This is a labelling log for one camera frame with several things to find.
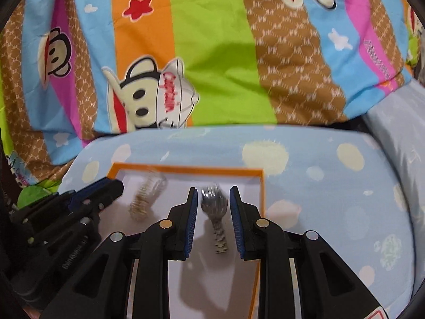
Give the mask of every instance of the polka dot fabric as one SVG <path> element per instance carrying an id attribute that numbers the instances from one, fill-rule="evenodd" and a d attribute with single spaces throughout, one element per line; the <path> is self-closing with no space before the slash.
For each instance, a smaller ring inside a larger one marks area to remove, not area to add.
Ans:
<path id="1" fill-rule="evenodd" d="M 409 213 L 394 171 L 370 136 L 294 126 L 138 131 L 93 141 L 60 191 L 104 177 L 112 162 L 263 168 L 269 219 L 295 233 L 319 232 L 389 318 L 410 300 Z"/>

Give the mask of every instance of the orange stripe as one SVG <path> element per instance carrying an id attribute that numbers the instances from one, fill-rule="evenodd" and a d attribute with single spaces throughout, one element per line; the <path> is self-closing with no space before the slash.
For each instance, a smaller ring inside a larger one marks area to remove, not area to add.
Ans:
<path id="1" fill-rule="evenodd" d="M 404 65 L 404 67 L 405 67 L 405 69 L 407 69 L 407 71 L 410 73 L 410 75 L 414 75 L 412 67 L 410 67 L 409 65 Z"/>
<path id="2" fill-rule="evenodd" d="M 174 174 L 193 174 L 193 175 L 216 175 L 227 177 L 259 177 L 260 178 L 260 201 L 264 200 L 264 177 L 263 169 L 249 169 L 249 168 L 219 168 L 219 167 L 187 167 L 176 165 L 158 165 L 158 164 L 137 164 L 137 163 L 114 163 L 110 168 L 107 177 L 115 179 L 118 172 L 121 170 L 136 170 L 136 171 L 158 171 L 161 173 L 174 173 Z"/>
<path id="3" fill-rule="evenodd" d="M 153 12 L 136 22 L 122 15 L 129 8 L 130 0 L 112 1 L 119 79 L 122 80 L 128 66 L 143 55 L 153 56 L 158 68 L 163 68 L 175 58 L 170 0 L 151 0 Z"/>
<path id="4" fill-rule="evenodd" d="M 188 117 L 188 119 L 186 120 L 186 127 L 192 127 L 192 126 L 194 126 L 194 124 L 193 124 L 192 117 L 190 116 L 190 117 Z"/>
<path id="5" fill-rule="evenodd" d="M 408 25 L 408 20 L 409 20 L 409 3 L 407 2 L 407 0 L 401 0 L 401 2 L 403 3 L 404 22 L 405 22 L 406 25 Z"/>

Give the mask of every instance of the white tray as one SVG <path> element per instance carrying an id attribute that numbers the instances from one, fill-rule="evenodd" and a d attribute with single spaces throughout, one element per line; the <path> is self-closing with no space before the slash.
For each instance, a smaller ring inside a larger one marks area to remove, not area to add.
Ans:
<path id="1" fill-rule="evenodd" d="M 198 190 L 210 184 L 219 184 L 228 196 L 236 185 L 242 201 L 260 207 L 260 177 L 227 177 L 164 173 L 167 187 L 152 207 L 153 215 L 139 223 L 128 213 L 136 191 L 143 183 L 145 172 L 121 170 L 116 175 L 124 183 L 124 193 L 100 214 L 99 232 L 104 240 L 114 231 L 126 235 L 145 231 L 151 224 L 165 219 L 171 207 L 186 202 L 190 187 Z M 244 262 L 236 249 L 230 208 L 223 218 L 229 250 L 215 253 L 213 229 L 198 204 L 193 248 L 185 262 L 170 261 L 169 307 L 171 319 L 248 319 L 252 310 L 257 262 Z M 132 287 L 127 317 L 132 313 Z"/>

